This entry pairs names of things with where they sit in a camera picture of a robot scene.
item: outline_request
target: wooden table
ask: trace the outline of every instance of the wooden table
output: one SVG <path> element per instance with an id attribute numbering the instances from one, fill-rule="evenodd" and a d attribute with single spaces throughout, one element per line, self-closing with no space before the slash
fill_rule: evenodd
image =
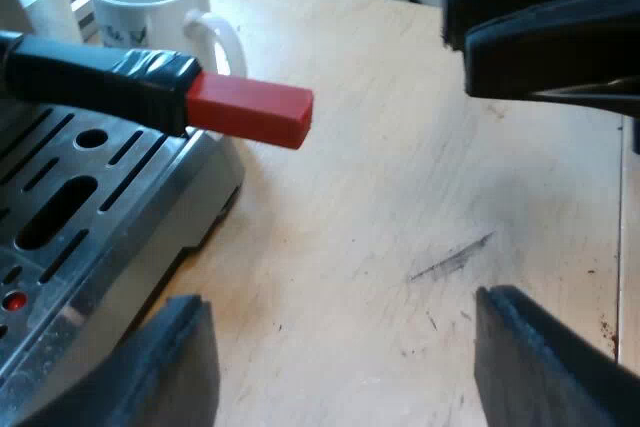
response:
<path id="1" fill-rule="evenodd" d="M 238 202 L 155 306 L 212 302 L 218 427 L 486 425 L 479 286 L 518 286 L 614 356 L 619 115 L 466 97 L 434 8 L 212 2 L 251 77 L 316 93 L 300 151 L 236 142 Z"/>

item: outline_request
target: mug handle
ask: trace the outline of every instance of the mug handle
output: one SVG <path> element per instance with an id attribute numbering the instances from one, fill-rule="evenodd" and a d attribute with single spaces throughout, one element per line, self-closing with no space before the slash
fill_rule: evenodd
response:
<path id="1" fill-rule="evenodd" d="M 242 49 L 238 34 L 236 34 L 231 24 L 219 15 L 212 14 L 211 12 L 201 12 L 197 9 L 187 12 L 185 18 L 185 33 L 188 36 L 198 35 L 198 27 L 204 28 L 204 34 L 210 35 L 220 42 L 222 49 L 225 54 L 227 54 L 231 75 L 246 77 L 247 61 L 244 56 L 244 50 Z"/>

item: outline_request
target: stainless steel drip tray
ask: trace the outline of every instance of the stainless steel drip tray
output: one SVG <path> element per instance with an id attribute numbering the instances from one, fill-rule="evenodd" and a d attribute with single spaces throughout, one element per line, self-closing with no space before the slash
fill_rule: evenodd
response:
<path id="1" fill-rule="evenodd" d="M 244 171 L 229 139 L 0 101 L 0 425 L 104 358 Z"/>

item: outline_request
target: mug logo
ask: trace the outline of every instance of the mug logo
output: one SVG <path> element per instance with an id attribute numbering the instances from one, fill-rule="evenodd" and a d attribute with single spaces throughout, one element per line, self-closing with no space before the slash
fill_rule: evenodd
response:
<path id="1" fill-rule="evenodd" d="M 116 42 L 122 42 L 124 40 L 122 34 L 114 29 L 112 25 L 107 25 L 104 29 L 104 32 L 111 40 L 115 40 Z"/>
<path id="2" fill-rule="evenodd" d="M 147 45 L 147 27 L 143 27 L 142 30 L 140 31 L 136 31 L 136 30 L 131 30 L 129 31 L 129 40 L 131 40 L 132 44 L 136 44 L 139 46 L 146 46 Z"/>

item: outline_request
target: white mug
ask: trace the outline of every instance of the white mug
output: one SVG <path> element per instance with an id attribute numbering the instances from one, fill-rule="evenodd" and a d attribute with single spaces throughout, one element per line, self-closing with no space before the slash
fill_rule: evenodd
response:
<path id="1" fill-rule="evenodd" d="M 209 0 L 93 0 L 93 6 L 106 46 L 177 50 L 197 57 L 205 70 L 247 75 L 238 35 L 229 22 L 210 12 Z M 216 42 L 230 72 L 216 65 Z"/>

